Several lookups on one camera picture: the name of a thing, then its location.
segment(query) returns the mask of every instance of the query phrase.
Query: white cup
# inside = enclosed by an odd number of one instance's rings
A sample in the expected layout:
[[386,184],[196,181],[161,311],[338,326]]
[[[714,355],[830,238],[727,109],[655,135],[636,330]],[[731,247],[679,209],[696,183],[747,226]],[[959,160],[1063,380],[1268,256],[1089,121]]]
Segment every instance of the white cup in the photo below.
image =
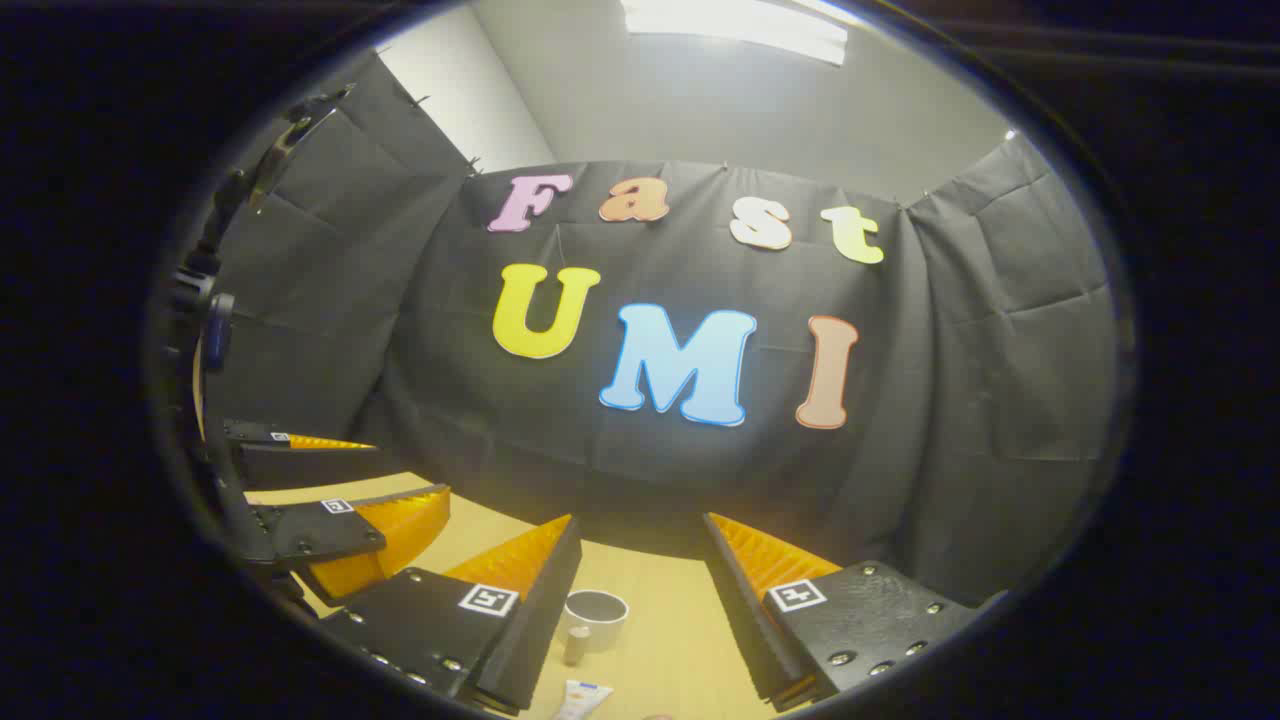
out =
[[618,596],[604,591],[573,591],[564,598],[559,632],[567,641],[570,628],[590,628],[586,652],[609,650],[618,642],[631,609]]

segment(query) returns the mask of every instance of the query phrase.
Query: tube of cream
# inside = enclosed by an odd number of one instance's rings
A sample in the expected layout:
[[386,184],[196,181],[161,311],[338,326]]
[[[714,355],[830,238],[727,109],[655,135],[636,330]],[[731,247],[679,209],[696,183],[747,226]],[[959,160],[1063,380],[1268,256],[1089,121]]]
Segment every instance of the tube of cream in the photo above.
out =
[[612,692],[613,688],[605,688],[604,685],[566,680],[564,705],[561,706],[552,720],[585,720]]

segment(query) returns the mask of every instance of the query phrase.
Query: ceiling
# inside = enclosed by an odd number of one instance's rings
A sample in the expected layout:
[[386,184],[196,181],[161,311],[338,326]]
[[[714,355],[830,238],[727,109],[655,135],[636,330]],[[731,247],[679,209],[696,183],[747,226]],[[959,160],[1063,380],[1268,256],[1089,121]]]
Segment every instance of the ceiling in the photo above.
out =
[[618,0],[475,0],[559,161],[750,167],[914,202],[1009,122],[896,41],[849,28],[844,67],[698,36],[631,36]]

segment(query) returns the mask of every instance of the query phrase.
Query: black fabric backdrop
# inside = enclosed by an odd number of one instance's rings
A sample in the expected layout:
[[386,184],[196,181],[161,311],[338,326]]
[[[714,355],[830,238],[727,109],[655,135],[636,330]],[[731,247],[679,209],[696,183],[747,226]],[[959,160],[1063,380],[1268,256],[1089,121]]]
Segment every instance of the black fabric backdrop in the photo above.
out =
[[[264,213],[242,213],[228,233],[220,288],[237,296],[237,324],[212,414],[376,443],[502,512],[573,512],[585,539],[689,555],[710,510],[842,565],[892,562],[963,602],[1014,584],[1101,491],[1092,470],[1115,372],[1106,275],[1092,228],[1020,136],[905,209],[680,161],[467,177],[376,56],[317,91],[348,78],[356,91]],[[485,229],[512,177],[553,173],[573,188],[529,229]],[[671,213],[602,220],[609,187],[643,176],[667,182]],[[731,237],[746,195],[790,210],[788,249]],[[818,213],[841,205],[879,224],[870,242],[883,263],[836,251]],[[511,263],[549,273],[532,329],[554,316],[557,270],[600,273],[561,355],[517,357],[493,338]],[[630,302],[662,305],[681,342],[713,310],[756,318],[741,425],[599,402]],[[794,416],[813,364],[806,320],[819,314],[860,334],[837,430]]]

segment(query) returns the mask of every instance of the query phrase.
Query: wooden table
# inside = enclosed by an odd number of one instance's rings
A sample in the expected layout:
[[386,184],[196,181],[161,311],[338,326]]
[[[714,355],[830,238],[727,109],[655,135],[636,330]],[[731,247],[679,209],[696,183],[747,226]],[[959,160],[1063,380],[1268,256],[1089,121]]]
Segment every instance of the wooden table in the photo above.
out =
[[[401,473],[340,486],[251,492],[247,496],[260,503],[333,497],[357,500],[426,484],[417,475]],[[443,573],[532,527],[457,493],[451,507],[444,532],[413,560],[412,566]],[[590,715],[591,720],[641,720],[660,714],[675,720],[777,716],[772,706],[755,694],[724,607],[703,561],[584,541],[573,589],[611,592],[631,606],[631,615],[617,646],[589,653],[575,667],[561,661],[564,646],[563,638],[557,634],[547,653],[532,706],[520,717],[552,717],[564,700],[564,682],[570,679],[613,688],[613,694]],[[307,602],[321,616],[337,610],[321,603],[310,589]]]

